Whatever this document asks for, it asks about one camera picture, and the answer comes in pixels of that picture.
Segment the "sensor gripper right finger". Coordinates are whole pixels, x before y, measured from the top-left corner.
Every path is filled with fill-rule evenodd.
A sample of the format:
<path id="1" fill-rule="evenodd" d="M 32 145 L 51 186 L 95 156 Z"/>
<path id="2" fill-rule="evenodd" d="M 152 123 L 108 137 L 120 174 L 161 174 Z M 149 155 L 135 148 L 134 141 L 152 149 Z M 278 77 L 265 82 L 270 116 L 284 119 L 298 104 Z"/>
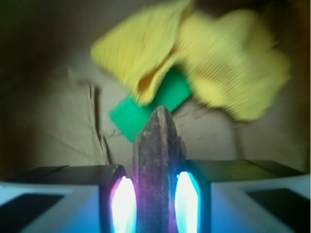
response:
<path id="1" fill-rule="evenodd" d="M 311 177 L 269 160 L 188 160 L 174 206 L 180 233 L 308 233 Z"/>

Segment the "sensor gripper left finger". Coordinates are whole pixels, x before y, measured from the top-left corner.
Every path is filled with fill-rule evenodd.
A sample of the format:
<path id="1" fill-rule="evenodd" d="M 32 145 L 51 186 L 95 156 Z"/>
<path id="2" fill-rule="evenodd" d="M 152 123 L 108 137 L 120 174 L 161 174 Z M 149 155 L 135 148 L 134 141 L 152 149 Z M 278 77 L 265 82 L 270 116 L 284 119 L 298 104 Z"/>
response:
<path id="1" fill-rule="evenodd" d="M 134 233 L 136 225 L 121 165 L 38 167 L 0 184 L 3 233 Z"/>

